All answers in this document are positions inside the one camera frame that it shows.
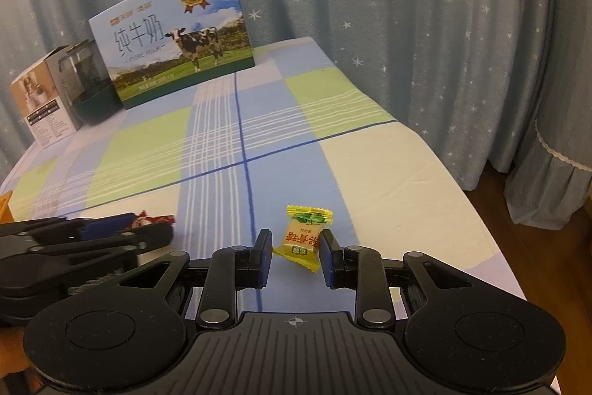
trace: cow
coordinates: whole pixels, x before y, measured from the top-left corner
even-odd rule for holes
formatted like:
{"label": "cow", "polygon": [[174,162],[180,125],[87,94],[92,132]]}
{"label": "cow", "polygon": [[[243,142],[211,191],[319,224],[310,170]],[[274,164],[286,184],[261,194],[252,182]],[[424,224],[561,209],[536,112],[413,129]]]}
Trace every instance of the cow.
{"label": "cow", "polygon": [[215,66],[218,66],[218,57],[224,55],[220,39],[218,39],[218,29],[215,27],[208,27],[190,33],[185,33],[184,27],[181,29],[175,28],[171,32],[167,32],[165,36],[175,41],[183,56],[194,64],[196,73],[200,71],[198,58],[201,54],[213,54]]}

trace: bed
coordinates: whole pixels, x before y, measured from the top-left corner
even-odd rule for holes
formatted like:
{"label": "bed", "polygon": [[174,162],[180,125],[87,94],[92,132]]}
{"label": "bed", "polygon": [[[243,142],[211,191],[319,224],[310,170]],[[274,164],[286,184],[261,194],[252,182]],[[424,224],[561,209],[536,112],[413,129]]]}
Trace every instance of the bed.
{"label": "bed", "polygon": [[[206,258],[251,245],[262,228],[279,244],[288,204],[324,207],[342,246],[396,259],[423,251],[523,296],[427,144],[313,39],[256,48],[255,59],[254,68],[121,111],[45,150],[32,145],[2,184],[14,190],[14,217],[175,214],[174,248]],[[404,317],[394,289],[393,300]],[[239,310],[352,311],[353,303],[353,292],[328,290],[320,271],[279,256],[264,290],[239,293]]]}

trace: green square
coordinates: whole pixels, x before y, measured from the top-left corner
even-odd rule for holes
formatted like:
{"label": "green square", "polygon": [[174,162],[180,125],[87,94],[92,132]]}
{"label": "green square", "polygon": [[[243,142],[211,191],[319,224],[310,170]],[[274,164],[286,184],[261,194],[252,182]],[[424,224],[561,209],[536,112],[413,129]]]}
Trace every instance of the green square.
{"label": "green square", "polygon": [[190,114],[188,106],[115,133],[93,173],[85,207],[178,181]]}
{"label": "green square", "polygon": [[10,209],[15,220],[30,220],[34,217],[33,209],[39,193],[43,190],[45,182],[51,175],[58,159],[52,159],[40,166],[27,171],[17,186],[13,189],[13,197],[10,200]]}
{"label": "green square", "polygon": [[300,246],[292,246],[292,253],[296,255],[306,255],[309,251],[306,248]]}
{"label": "green square", "polygon": [[336,67],[315,69],[285,82],[317,138],[394,119]]}

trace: product box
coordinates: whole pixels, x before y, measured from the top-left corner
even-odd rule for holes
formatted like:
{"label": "product box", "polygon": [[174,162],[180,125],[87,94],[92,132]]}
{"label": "product box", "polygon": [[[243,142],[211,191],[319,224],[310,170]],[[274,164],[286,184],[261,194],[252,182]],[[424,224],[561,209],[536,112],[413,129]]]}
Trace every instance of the product box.
{"label": "product box", "polygon": [[126,108],[255,65],[239,0],[124,0],[89,23]]}
{"label": "product box", "polygon": [[34,65],[25,69],[10,84],[14,100],[33,136],[42,147],[47,147],[80,127],[80,121],[64,98],[65,80],[57,86],[59,60],[67,46],[61,46],[46,54]]}

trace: crosshair marking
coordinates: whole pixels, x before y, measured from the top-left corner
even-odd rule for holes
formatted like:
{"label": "crosshair marking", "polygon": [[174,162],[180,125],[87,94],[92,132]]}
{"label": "crosshair marking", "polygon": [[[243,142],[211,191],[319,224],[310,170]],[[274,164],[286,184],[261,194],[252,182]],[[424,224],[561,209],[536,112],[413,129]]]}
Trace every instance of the crosshair marking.
{"label": "crosshair marking", "polygon": [[306,321],[303,320],[302,318],[298,318],[297,316],[294,316],[294,318],[290,318],[289,320],[287,320],[286,323],[289,323],[294,328],[296,328],[297,326],[300,326],[301,324],[306,323]]}

